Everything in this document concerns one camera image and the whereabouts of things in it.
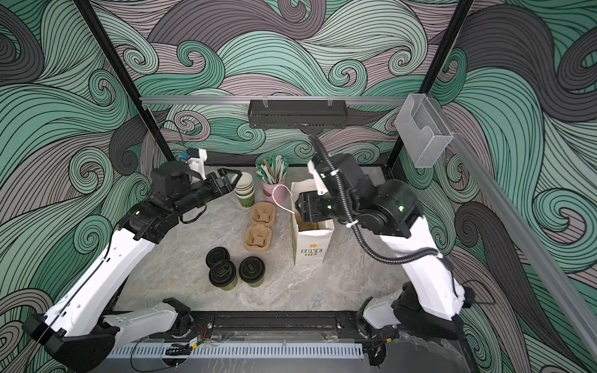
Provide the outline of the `green paper coffee cup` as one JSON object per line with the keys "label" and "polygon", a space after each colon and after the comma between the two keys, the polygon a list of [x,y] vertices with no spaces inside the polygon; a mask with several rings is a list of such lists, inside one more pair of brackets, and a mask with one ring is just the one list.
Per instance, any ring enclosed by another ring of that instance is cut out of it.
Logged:
{"label": "green paper coffee cup", "polygon": [[264,278],[258,281],[247,281],[247,284],[252,288],[258,288],[264,283]]}

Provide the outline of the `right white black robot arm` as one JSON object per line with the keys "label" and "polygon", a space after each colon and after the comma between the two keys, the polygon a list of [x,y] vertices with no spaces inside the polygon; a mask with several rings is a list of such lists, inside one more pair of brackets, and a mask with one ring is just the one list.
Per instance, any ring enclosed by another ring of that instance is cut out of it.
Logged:
{"label": "right white black robot arm", "polygon": [[421,338],[463,340],[460,313],[474,304],[474,290],[456,280],[414,190],[395,179],[375,185],[352,155],[330,155],[315,135],[309,141],[316,189],[298,193],[295,214],[309,223],[338,221],[368,256],[408,276],[398,291],[363,303],[355,317],[359,333],[372,338],[397,326]]}

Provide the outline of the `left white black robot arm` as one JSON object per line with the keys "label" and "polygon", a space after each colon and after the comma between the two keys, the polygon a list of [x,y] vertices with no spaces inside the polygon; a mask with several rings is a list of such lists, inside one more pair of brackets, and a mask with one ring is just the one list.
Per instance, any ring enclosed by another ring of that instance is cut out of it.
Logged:
{"label": "left white black robot arm", "polygon": [[149,196],[118,222],[98,258],[60,301],[23,324],[23,332],[54,360],[75,372],[88,372],[126,343],[168,331],[188,334],[191,310],[175,298],[121,315],[104,312],[141,259],[185,222],[186,213],[204,214],[208,202],[234,191],[242,173],[226,168],[206,173],[206,154],[194,150],[186,162],[155,168]]}

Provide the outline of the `white paper takeout bag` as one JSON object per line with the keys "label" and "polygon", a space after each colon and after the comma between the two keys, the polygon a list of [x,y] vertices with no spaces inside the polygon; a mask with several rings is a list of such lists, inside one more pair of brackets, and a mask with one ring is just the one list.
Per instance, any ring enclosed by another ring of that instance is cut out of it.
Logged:
{"label": "white paper takeout bag", "polygon": [[288,188],[288,191],[289,199],[287,200],[286,205],[276,205],[286,212],[292,212],[290,217],[290,230],[295,265],[320,264],[325,258],[327,248],[330,245],[334,233],[334,221],[330,219],[318,222],[320,224],[320,230],[300,232],[298,223],[304,221],[299,217],[298,212],[294,207],[290,208],[290,203],[297,202],[299,195],[303,192],[315,191],[317,194],[316,182],[311,179],[293,182],[291,188]]}

